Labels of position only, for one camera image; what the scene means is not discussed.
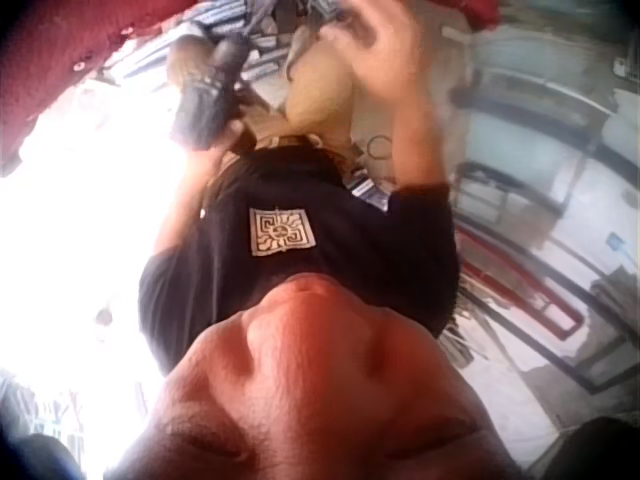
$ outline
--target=printed logo patch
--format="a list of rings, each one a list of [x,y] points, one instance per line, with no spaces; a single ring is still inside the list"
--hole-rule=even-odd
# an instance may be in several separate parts
[[[251,208],[251,254],[264,257],[292,248],[315,247],[304,210],[256,210]]]

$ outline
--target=metal bar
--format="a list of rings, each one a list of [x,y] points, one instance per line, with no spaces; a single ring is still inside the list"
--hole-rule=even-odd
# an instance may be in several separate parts
[[[219,25],[232,19],[243,17],[247,13],[244,4],[231,5],[222,10],[211,10],[195,17],[192,22],[201,23],[207,27]]]
[[[238,20],[231,20],[219,25],[214,25],[211,27],[210,32],[213,35],[227,35],[228,33],[235,32],[236,30],[241,30],[246,24],[247,21],[244,18],[239,18]]]
[[[559,332],[555,331],[555,329],[550,329],[549,331],[551,331],[552,333],[555,332],[554,335],[556,335],[556,337],[560,338],[561,340],[566,340],[584,324],[584,316],[578,310],[569,305],[569,303],[564,298],[562,298],[551,288],[541,282],[529,270],[516,262],[506,252],[463,226],[458,225],[456,230],[464,238],[472,241],[474,244],[481,247],[484,251],[489,253],[489,255],[498,260],[500,263],[506,265],[513,273],[522,278],[522,280],[524,280],[527,285],[532,287],[537,293],[542,293],[549,301],[556,305],[562,311],[562,313],[573,320],[574,326],[569,329],[560,329],[560,327],[558,326],[560,332],[564,332],[560,334],[560,336],[558,336]],[[542,320],[540,318],[536,318],[536,320],[538,322],[546,324],[545,320]]]
[[[571,280],[569,277],[560,273],[558,270],[551,267],[546,262],[543,262],[538,257],[533,255],[527,249],[506,238],[504,235],[496,232],[495,230],[488,228],[481,222],[472,219],[471,217],[464,215],[460,212],[454,213],[456,225],[464,225],[471,227],[473,230],[480,232],[482,235],[489,237],[491,241],[496,242],[500,247],[504,247],[528,262],[532,263],[536,271],[542,272],[545,276],[556,282],[562,288],[571,293],[574,297],[583,302],[587,307],[596,312],[602,319],[609,325],[614,327],[618,332],[624,335],[629,342],[635,347],[640,348],[640,335],[636,332],[631,325],[627,324],[620,315],[609,308],[608,305],[602,303],[597,297],[580,287],[577,283]]]
[[[259,65],[255,68],[249,68],[243,71],[240,76],[245,82],[255,82],[267,75],[277,72],[280,69],[277,63],[267,63]]]
[[[255,60],[251,63],[247,63],[245,65],[245,69],[254,68],[265,63],[284,60],[285,58],[287,58],[288,53],[289,53],[289,47],[282,47],[282,48],[278,48],[277,50],[265,52],[260,56],[258,60]]]
[[[622,335],[618,335],[616,338],[614,338],[611,342],[607,343],[604,347],[602,347],[596,353],[578,362],[576,364],[576,368],[581,371],[588,370],[589,368],[593,367],[596,363],[598,363],[600,360],[602,360],[609,354],[615,352],[618,348],[620,348],[625,343],[627,343],[626,339]]]
[[[549,361],[554,367],[564,373],[566,376],[571,378],[574,382],[584,388],[591,395],[598,393],[598,386],[596,386],[590,379],[581,375],[574,367],[569,365],[567,362],[562,360],[558,355],[553,353],[547,347],[538,342],[535,338],[533,338],[528,333],[521,330],[519,327],[510,322],[506,317],[501,315],[500,313],[493,310],[489,307],[485,302],[483,302],[480,298],[476,297],[473,293],[465,289],[464,287],[460,287],[459,294],[464,298],[469,300],[473,305],[478,307],[487,317],[496,322],[502,328],[507,330],[509,333],[514,335],[516,338],[525,343],[529,348],[539,353],[542,357]]]
[[[504,298],[508,302],[512,303],[516,308],[519,308],[524,313],[533,318],[541,326],[546,328],[554,337],[559,340],[566,340],[573,335],[581,326],[581,324],[574,323],[569,329],[560,327],[557,323],[551,320],[544,314],[541,314],[536,310],[529,302],[527,302],[520,295],[515,293],[509,287],[498,281],[495,277],[483,272],[475,265],[472,265],[466,260],[462,261],[463,270],[474,276],[479,282],[485,284],[490,290],[497,293],[500,297]]]
[[[277,35],[252,35],[251,41],[256,47],[262,49],[274,49],[278,46]]]
[[[522,105],[506,102],[485,93],[466,88],[456,88],[451,92],[451,102],[459,108],[472,108],[496,118],[503,118],[588,153],[589,134],[581,127],[570,125],[551,115],[535,112]],[[591,158],[622,177],[634,189],[638,189],[640,168],[626,157],[598,142]]]
[[[640,363],[636,363],[635,365],[620,372],[618,375],[611,377],[609,380],[605,380],[601,384],[596,385],[595,393],[602,393],[605,390],[609,390],[622,382],[626,382],[627,380],[631,380],[638,376],[640,376]]]

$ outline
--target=fingers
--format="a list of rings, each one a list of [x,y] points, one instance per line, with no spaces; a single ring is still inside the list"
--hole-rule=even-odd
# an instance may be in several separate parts
[[[335,23],[322,27],[319,34],[320,38],[333,45],[336,51],[349,63],[353,63],[361,52],[362,47],[351,32]]]
[[[236,143],[236,140],[240,138],[245,126],[241,120],[231,120],[222,132],[213,140],[210,151],[220,152],[224,154],[227,150],[231,149]]]
[[[395,0],[343,0],[343,2],[360,14],[371,28],[381,30],[389,25],[388,4],[395,3]]]

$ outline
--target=khaki pants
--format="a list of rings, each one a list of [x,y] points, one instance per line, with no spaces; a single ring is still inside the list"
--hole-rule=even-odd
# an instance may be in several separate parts
[[[318,146],[337,154],[334,158],[344,173],[348,164],[355,164],[351,68],[330,44],[318,41],[295,62],[290,77],[284,114],[259,106],[245,110],[244,121],[258,139],[256,148],[276,146],[280,137],[312,136],[319,140]]]

